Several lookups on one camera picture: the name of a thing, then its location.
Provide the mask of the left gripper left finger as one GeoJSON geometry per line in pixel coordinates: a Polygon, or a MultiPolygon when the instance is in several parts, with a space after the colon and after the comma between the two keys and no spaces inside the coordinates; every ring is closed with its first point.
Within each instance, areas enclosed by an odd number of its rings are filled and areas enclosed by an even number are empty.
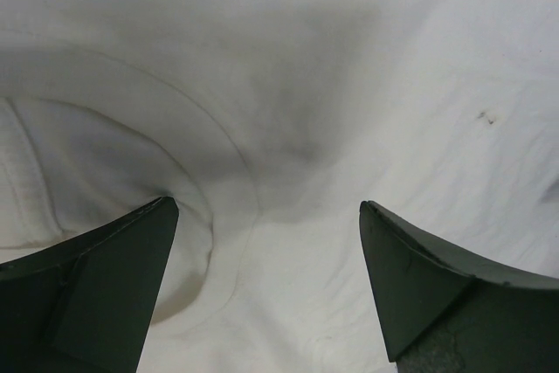
{"type": "Polygon", "coordinates": [[[160,197],[1,265],[3,372],[135,372],[176,232],[160,197]]]}

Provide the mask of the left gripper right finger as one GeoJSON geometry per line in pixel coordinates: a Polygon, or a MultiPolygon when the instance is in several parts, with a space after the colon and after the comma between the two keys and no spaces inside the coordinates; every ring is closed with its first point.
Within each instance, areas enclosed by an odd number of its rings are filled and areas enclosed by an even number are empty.
{"type": "Polygon", "coordinates": [[[362,249],[399,372],[556,372],[558,281],[360,206],[362,249]]]}

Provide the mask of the white t-shirt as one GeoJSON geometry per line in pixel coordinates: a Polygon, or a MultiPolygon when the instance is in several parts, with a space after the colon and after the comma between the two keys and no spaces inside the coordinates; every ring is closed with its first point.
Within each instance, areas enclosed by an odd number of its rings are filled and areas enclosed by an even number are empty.
{"type": "Polygon", "coordinates": [[[558,0],[1,0],[2,260],[159,196],[140,371],[390,371],[362,201],[558,274],[558,0]]]}

